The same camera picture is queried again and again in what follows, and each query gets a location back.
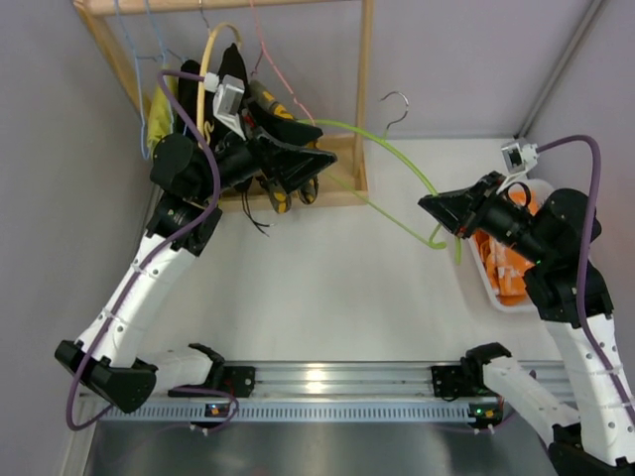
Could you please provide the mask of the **black trousers on blue hanger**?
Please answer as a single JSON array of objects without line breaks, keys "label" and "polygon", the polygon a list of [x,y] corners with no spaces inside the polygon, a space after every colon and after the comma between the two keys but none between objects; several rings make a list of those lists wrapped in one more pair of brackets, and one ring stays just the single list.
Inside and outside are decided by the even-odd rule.
[{"label": "black trousers on blue hanger", "polygon": [[[200,63],[194,59],[188,59],[181,65],[182,72],[199,74],[199,70]],[[196,122],[198,86],[199,82],[189,79],[180,78],[178,82],[177,99],[193,122]],[[179,115],[176,115],[176,128],[179,133],[185,134],[193,141],[195,140],[194,134]]]}]

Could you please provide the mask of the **camouflage trousers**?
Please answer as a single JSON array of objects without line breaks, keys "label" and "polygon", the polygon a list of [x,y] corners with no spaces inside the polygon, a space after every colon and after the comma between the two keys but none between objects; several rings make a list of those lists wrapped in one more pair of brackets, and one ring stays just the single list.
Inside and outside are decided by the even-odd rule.
[{"label": "camouflage trousers", "polygon": [[[287,108],[260,81],[253,79],[250,82],[250,88],[257,104],[268,113],[282,119],[295,120]],[[291,155],[288,152],[278,154],[275,157],[275,163],[275,167],[272,168],[273,175],[271,177],[261,175],[258,181],[267,192],[272,208],[278,214],[287,213],[292,208],[294,192],[305,205],[311,205],[317,200],[319,188],[317,176],[300,184],[298,178],[293,178],[298,174],[300,167],[292,164]]]}]

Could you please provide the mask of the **yellow-green trousers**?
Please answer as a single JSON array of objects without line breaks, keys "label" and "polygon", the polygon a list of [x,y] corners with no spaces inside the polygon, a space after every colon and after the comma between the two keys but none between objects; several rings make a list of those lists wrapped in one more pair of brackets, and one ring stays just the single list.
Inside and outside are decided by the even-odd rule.
[{"label": "yellow-green trousers", "polygon": [[146,145],[153,152],[157,144],[173,130],[172,106],[164,90],[157,85],[147,120]]}]

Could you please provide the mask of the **black trousers on wooden hanger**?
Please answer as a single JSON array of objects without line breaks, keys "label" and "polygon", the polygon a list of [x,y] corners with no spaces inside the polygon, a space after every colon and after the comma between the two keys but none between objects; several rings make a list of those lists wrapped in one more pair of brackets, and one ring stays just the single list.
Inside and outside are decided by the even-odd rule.
[{"label": "black trousers on wooden hanger", "polygon": [[245,134],[245,138],[247,139],[246,132],[245,132],[246,126],[244,125],[245,123],[244,116],[245,116],[246,99],[248,94],[248,84],[247,84],[247,76],[246,76],[246,68],[245,68],[244,60],[236,44],[232,44],[224,52],[222,57],[222,61],[221,61],[220,69],[219,69],[219,76],[224,77],[227,74],[241,79],[245,85],[245,93],[241,101],[239,113],[240,113],[240,122]]}]

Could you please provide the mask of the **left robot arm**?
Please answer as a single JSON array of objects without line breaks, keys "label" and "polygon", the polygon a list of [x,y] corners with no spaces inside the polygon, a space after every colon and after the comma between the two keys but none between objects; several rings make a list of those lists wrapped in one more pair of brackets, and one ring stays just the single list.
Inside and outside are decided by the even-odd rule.
[{"label": "left robot arm", "polygon": [[208,142],[185,110],[191,134],[172,133],[154,149],[151,179],[163,191],[137,254],[110,300],[55,358],[108,406],[130,414],[154,394],[215,388],[223,358],[194,343],[182,351],[140,357],[139,348],[173,285],[202,254],[222,211],[220,195],[262,174],[290,193],[335,164],[316,143],[322,130],[256,104],[235,116],[237,128]]}]

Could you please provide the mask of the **aluminium mounting rail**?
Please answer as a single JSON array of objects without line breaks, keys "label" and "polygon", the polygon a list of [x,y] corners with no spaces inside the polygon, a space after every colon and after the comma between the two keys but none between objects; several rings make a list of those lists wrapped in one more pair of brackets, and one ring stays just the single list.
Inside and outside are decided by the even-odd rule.
[{"label": "aluminium mounting rail", "polygon": [[91,360],[82,392],[131,413],[155,396],[193,397],[214,390],[237,399],[433,398],[486,396],[454,362],[224,362],[199,352],[168,353],[129,368]]}]

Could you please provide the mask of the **green plastic hanger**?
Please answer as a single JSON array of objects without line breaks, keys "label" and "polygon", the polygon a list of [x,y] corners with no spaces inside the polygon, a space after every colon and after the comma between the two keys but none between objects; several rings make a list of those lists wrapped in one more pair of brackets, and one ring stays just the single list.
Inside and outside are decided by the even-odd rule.
[{"label": "green plastic hanger", "polygon": [[[307,116],[306,119],[302,120],[302,123],[311,124],[313,126],[315,125],[328,126],[335,129],[345,130],[353,135],[353,142],[354,142],[353,146],[354,147],[360,146],[361,151],[364,151],[364,147],[366,144],[376,145],[378,149],[381,149],[382,151],[385,152],[383,156],[378,157],[377,155],[375,155],[375,158],[378,157],[381,160],[381,164],[383,165],[387,164],[386,158],[388,154],[390,154],[391,156],[395,157],[400,163],[402,163],[410,171],[410,173],[417,178],[417,181],[427,190],[427,192],[429,192],[433,197],[436,197],[439,194],[437,189],[431,183],[431,181],[416,166],[416,164],[413,163],[402,151],[400,151],[394,145],[388,142],[387,140],[388,129],[390,128],[392,123],[389,123],[386,126],[383,135],[379,137],[376,134],[373,134],[367,130],[364,130],[359,125],[354,126],[351,124],[347,124],[347,123],[344,123],[341,121],[335,121],[335,120],[326,120],[326,119],[316,120],[314,116],[310,113],[310,111],[306,108],[306,106],[297,99],[297,96],[295,94],[292,94],[292,97],[297,107],[300,108],[303,111],[303,113]],[[337,178],[331,172],[324,172],[323,176],[327,178],[328,180],[331,180],[342,190],[348,193],[351,193],[355,197],[356,204],[364,205],[363,210],[367,210],[367,209],[374,210],[376,213],[379,213],[383,218],[395,224],[396,226],[400,227],[406,233],[413,236],[419,242],[421,242],[422,244],[424,244],[425,246],[433,250],[443,250],[447,248],[447,241],[445,239],[441,239],[441,240],[437,239],[438,233],[442,230],[442,226],[438,224],[437,222],[435,222],[435,227],[431,230],[430,236],[428,238],[424,238],[421,233],[418,233],[412,227],[409,227],[407,223],[400,221],[397,217],[393,216],[384,208],[380,207],[375,202],[373,202],[369,198],[366,192],[362,192],[361,190],[357,190],[354,186],[346,184],[342,179]],[[337,223],[329,223],[326,226],[326,229],[329,234],[332,234],[335,232],[339,234],[343,234],[344,232],[346,232],[348,235],[357,234],[358,238],[366,238],[369,236],[373,236],[373,233],[368,233],[367,231],[362,233],[363,231],[362,225],[356,217],[353,217],[353,215],[349,213],[348,215],[344,216],[341,220],[339,220]]]}]

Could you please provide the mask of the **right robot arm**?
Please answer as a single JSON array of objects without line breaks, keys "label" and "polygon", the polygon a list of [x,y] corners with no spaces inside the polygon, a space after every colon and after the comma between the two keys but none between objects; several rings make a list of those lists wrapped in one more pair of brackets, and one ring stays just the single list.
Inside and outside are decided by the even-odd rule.
[{"label": "right robot arm", "polygon": [[492,172],[419,205],[455,237],[484,232],[530,262],[527,294],[557,344],[575,405],[560,402],[498,342],[466,351],[462,372],[470,387],[502,397],[532,427],[558,474],[631,475],[634,401],[608,288],[581,252],[587,197],[556,189],[531,212],[512,200],[504,180]]}]

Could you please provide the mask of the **white plastic basket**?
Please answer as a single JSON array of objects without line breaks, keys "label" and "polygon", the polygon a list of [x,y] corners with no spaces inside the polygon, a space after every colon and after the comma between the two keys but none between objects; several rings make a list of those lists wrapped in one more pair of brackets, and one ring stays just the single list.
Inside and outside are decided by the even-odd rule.
[{"label": "white plastic basket", "polygon": [[[505,177],[492,172],[480,178],[470,187],[444,192],[442,200],[447,205],[444,225],[450,230],[458,229],[468,220],[471,203],[479,191],[496,188]],[[539,179],[521,179],[511,185],[503,197],[536,214],[547,195],[553,189]],[[531,262],[519,253],[502,245],[487,232],[475,230],[467,237],[468,250],[473,257],[486,294],[494,308],[507,312],[528,312],[534,307],[525,289],[524,273]]]}]

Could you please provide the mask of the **wooden clothes rack frame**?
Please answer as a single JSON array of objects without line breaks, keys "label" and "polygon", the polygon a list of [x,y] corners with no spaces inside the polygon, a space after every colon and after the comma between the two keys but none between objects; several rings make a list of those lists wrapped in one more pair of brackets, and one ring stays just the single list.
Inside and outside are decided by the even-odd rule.
[{"label": "wooden clothes rack frame", "polygon": [[[110,16],[121,18],[127,15],[155,13],[182,13],[197,10],[227,10],[258,7],[287,7],[291,3],[278,1],[74,1],[72,6],[93,37],[104,58],[109,63],[118,81],[135,107],[143,126],[152,108],[152,99],[144,92],[136,48],[130,46],[129,53],[117,40],[107,24]],[[337,154],[338,163],[327,169],[319,178],[320,188],[317,204],[321,207],[362,205],[368,198],[368,182],[364,159],[364,136],[360,133],[366,126],[367,87],[371,60],[374,3],[362,1],[359,23],[359,52],[357,68],[357,90],[355,124],[339,125],[341,134],[327,134],[318,142],[329,152]]]}]

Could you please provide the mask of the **orange white patterned trousers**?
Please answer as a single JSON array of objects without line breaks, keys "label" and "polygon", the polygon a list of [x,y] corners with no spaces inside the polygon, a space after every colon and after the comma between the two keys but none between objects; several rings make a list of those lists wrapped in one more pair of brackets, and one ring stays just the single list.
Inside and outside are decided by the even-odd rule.
[{"label": "orange white patterned trousers", "polygon": [[486,232],[471,236],[469,249],[490,303],[503,312],[528,311],[532,303],[523,276],[532,263]]}]

